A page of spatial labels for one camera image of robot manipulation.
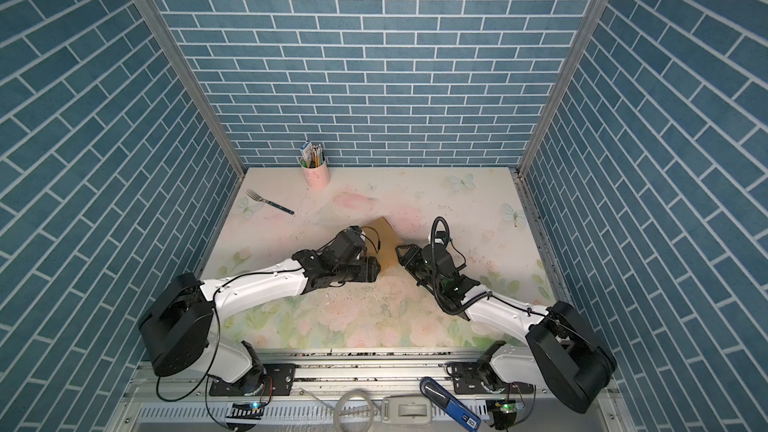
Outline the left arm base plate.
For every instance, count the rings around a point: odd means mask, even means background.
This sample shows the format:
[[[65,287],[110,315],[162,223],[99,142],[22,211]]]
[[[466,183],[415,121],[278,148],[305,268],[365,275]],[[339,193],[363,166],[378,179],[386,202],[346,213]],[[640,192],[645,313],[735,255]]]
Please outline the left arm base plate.
[[[288,396],[293,387],[296,366],[266,364],[254,367],[233,383],[214,378],[209,394],[214,397]]]

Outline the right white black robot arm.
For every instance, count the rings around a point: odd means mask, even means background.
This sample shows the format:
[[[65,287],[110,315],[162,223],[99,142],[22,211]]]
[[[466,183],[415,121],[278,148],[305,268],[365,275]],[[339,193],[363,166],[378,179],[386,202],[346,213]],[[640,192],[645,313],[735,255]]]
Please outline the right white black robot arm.
[[[524,383],[549,390],[561,403],[585,413],[608,386],[617,368],[615,357],[587,321],[569,303],[535,306],[491,291],[460,273],[446,245],[395,248],[399,264],[424,287],[446,314],[489,326],[527,345],[497,341],[468,373],[489,392]]]

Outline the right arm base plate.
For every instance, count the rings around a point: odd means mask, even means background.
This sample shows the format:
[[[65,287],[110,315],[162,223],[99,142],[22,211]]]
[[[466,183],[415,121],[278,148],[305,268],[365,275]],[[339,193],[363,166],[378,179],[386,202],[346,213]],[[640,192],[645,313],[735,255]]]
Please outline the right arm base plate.
[[[448,362],[444,366],[454,392],[468,394],[531,394],[532,384],[523,382],[504,382],[487,362]]]

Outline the brown cardboard box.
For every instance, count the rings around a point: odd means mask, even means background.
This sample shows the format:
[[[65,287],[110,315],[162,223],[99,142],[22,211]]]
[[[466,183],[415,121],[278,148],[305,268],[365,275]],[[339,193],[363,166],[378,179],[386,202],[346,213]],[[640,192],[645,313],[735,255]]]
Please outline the brown cardboard box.
[[[395,249],[402,244],[402,240],[391,224],[384,217],[380,217],[364,225],[363,231],[367,237],[367,255],[377,259],[381,272],[387,273],[397,269],[399,262]]]

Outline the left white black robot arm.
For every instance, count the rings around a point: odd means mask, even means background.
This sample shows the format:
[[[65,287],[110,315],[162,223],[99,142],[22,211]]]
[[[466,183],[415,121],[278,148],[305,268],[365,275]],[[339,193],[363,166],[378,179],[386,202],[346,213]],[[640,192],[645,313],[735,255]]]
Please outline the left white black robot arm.
[[[223,279],[184,273],[171,280],[138,322],[159,379],[186,370],[215,381],[212,392],[251,396],[268,384],[253,345],[222,335],[227,318],[263,304],[347,283],[373,283],[381,271],[359,226],[340,231],[317,250],[303,249],[265,269]]]

